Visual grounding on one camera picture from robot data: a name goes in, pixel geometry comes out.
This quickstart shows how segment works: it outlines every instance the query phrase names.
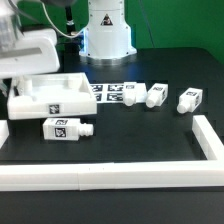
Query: white tray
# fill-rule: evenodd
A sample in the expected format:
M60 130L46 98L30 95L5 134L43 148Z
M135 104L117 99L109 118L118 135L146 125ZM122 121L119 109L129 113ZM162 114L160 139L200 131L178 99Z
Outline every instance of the white tray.
M7 106L12 120L97 113L85 73L13 78Z

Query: bottle cap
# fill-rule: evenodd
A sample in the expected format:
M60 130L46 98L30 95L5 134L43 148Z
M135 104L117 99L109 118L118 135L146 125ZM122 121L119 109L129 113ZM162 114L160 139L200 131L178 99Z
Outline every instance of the bottle cap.
M92 124L80 124L79 125L79 134L81 136L90 136L93 135L93 125Z
M146 105L149 108L152 108L156 105L159 100L159 96L157 94L150 94L149 97L146 99Z
M131 91L124 93L123 102L128 107L132 106L136 102L136 93Z
M190 109L190 103L187 102L187 101L181 101L179 103L179 105L177 106L177 111L180 113L180 114L184 114L186 113L189 109Z

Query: black cable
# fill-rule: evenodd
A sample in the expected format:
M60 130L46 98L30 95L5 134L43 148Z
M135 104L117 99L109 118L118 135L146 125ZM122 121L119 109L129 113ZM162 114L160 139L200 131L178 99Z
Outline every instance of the black cable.
M76 31L76 28L72 18L72 9L70 6L65 7L65 13L66 13L66 19L67 19L67 23L66 23L67 32L71 34L73 31Z
M138 3L139 3L139 6L140 6L140 9L141 9L141 12L142 12L142 16L143 16L143 18L145 20L145 23L146 23L146 26L147 26L147 29L148 29L148 32L149 32L149 36L150 36L150 40L151 40L152 46L153 46L153 48L155 48L155 44L154 44L153 36L152 36L152 31L151 31L151 26L149 24L149 20L147 18L147 15L146 15L146 12L145 12L142 0L138 0Z

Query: cable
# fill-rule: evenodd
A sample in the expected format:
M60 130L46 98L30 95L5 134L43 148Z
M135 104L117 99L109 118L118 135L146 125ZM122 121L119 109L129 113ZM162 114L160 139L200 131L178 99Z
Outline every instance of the cable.
M69 38L69 39L74 39L74 38L76 38L76 37L78 37L78 36L81 36L83 30L80 30L78 33L76 33L76 34L73 35L73 36L69 36L69 35L66 35L65 33L61 32L61 31L54 25L54 23L52 22L52 20L50 19L50 17L49 17L49 15L48 15L48 12L47 12L47 9L46 9L44 3L42 3L42 6L43 6L44 14L45 14L45 16L46 16L48 22L51 24L51 26L52 26L52 27L53 27L59 34L61 34L61 35L64 36L64 37L67 37L67 38Z
M149 32L149 36L150 36L150 40L151 40L152 46L153 46L153 48L155 48L155 44L154 44L153 37L152 37L151 26L149 24L149 20L147 18L147 15L146 15L146 12L145 12L142 0L138 0L138 3L139 3L139 6L140 6L140 9L141 9L141 12L142 12L142 16L143 16L143 18L145 20L145 23L146 23L146 26L148 28L148 32Z
M23 12L22 10L20 10L20 9L15 5L15 3L13 2L13 0L8 0L8 3L9 3L9 5L11 6L12 10L13 10L15 13L20 14L20 15L22 15L22 16L24 16L24 17L30 19L30 20L32 20L32 21L35 22L35 23L40 23L37 19L35 19L35 18L32 17L31 15L29 15L29 14Z

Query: sticker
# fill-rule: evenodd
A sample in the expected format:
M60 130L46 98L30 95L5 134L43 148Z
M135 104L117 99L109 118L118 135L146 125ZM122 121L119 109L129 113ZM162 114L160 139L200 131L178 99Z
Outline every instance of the sticker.
M103 91L103 85L91 85L93 92L102 92Z
M102 100L102 93L95 93L96 101L99 102Z
M108 93L107 101L123 101L122 93Z
M199 96L196 97L195 106L199 104Z
M165 90L163 90L162 100L165 99L165 96L166 96L166 94L165 94Z
M60 114L60 105L49 105L49 114Z
M101 22L101 26L113 26L111 19L108 14L105 15L103 21Z
M68 120L57 120L55 124L57 125L66 125Z
M197 93L195 93L195 92L187 92L186 95L188 95L188 96L196 96Z
M135 85L126 85L126 89L134 89Z
M55 137L56 138L65 138L66 137L66 129L65 128L55 128Z
M154 87L153 90L162 91L163 88L162 87Z
M124 85L108 85L108 91L110 92L118 92L123 91Z

